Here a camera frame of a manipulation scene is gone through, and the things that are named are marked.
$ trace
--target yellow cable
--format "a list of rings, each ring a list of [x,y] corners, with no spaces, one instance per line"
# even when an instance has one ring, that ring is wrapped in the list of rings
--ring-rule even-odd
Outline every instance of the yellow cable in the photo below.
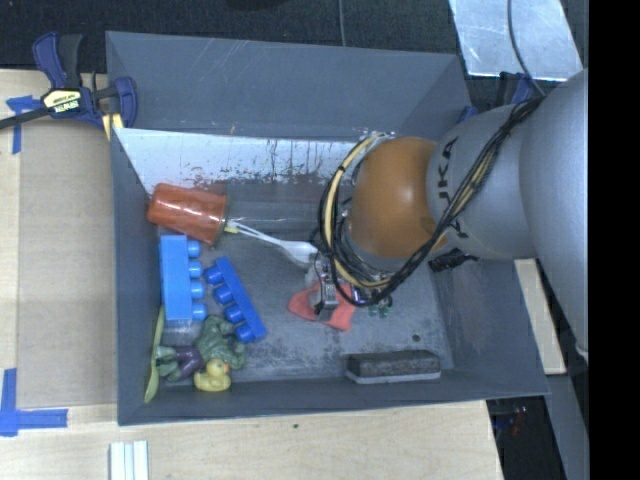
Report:
[[[327,200],[326,200],[325,211],[324,211],[324,219],[323,219],[325,237],[327,239],[327,245],[330,248],[333,246],[333,229],[331,227],[331,216],[333,214],[335,194],[338,190],[338,186],[340,185],[340,181],[342,180],[342,177],[344,176],[345,171],[351,165],[353,160],[360,154],[360,152],[363,149],[369,146],[377,138],[378,138],[378,135],[370,135],[369,137],[364,139],[362,142],[360,142],[360,144],[358,144],[355,148],[353,148],[351,153],[347,155],[347,157],[344,159],[342,164],[340,164],[340,167],[338,168],[338,170],[336,171],[336,173],[334,174],[333,178],[330,181],[330,187],[329,187],[329,192],[327,194]],[[340,261],[334,258],[333,262],[340,276],[355,286],[359,286],[362,288],[379,288],[379,287],[385,286],[389,282],[388,280],[377,281],[377,282],[359,281],[358,279],[355,279],[352,275],[350,275],[349,272],[347,272],[346,268],[342,265],[342,263],[340,263]]]

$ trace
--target wooden table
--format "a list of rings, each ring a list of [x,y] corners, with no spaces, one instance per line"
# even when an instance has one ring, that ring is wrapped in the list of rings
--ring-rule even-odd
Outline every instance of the wooden table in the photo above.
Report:
[[[0,118],[10,115],[7,97],[39,96],[47,89],[39,72],[0,70]],[[11,155],[11,140],[11,130],[0,132],[0,368],[5,369],[17,364],[19,317],[20,155]],[[532,305],[543,310],[531,263],[522,264],[519,273]],[[545,343],[548,373],[560,373],[555,335],[544,317],[534,322],[536,337]],[[0,477],[108,478],[109,444],[146,440],[154,479],[503,478],[483,401],[122,428],[115,419],[114,404],[71,407],[66,429],[0,438]]]

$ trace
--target blue plastic toy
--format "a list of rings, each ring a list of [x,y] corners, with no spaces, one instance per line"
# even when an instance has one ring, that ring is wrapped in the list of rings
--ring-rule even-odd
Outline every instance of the blue plastic toy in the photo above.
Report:
[[[218,258],[213,266],[206,269],[204,278],[213,285],[213,296],[225,308],[226,319],[232,324],[241,324],[235,329],[238,340],[249,343],[267,334],[242,282],[226,257]]]
[[[204,297],[204,284],[198,280],[202,264],[194,258],[200,256],[200,243],[185,235],[160,237],[160,279],[162,303],[166,325],[188,325],[192,320],[204,320],[207,307],[194,302]]]

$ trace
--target toy figure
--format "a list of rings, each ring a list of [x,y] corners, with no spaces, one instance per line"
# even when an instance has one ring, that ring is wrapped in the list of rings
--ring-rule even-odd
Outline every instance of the toy figure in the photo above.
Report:
[[[235,338],[233,330],[232,323],[220,316],[211,315],[204,321],[202,333],[193,346],[157,346],[155,358],[159,362],[160,376],[172,382],[179,381],[201,370],[213,359],[227,363],[232,370],[242,368],[245,363],[245,345]]]
[[[222,359],[212,359],[207,362],[206,372],[196,372],[193,375],[193,383],[202,391],[224,391],[231,386],[229,363]]]

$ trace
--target white plastic fork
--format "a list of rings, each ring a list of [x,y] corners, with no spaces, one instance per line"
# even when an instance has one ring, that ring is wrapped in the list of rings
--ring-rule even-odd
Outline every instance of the white plastic fork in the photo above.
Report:
[[[296,265],[302,268],[308,268],[313,263],[314,256],[318,252],[318,249],[309,242],[278,240],[277,238],[265,235],[264,233],[250,228],[249,226],[245,226],[244,224],[235,220],[227,221],[225,231],[228,231],[230,233],[242,233],[243,235],[251,236],[253,238],[257,238],[258,240],[277,245],[286,253],[289,259],[291,259]]]

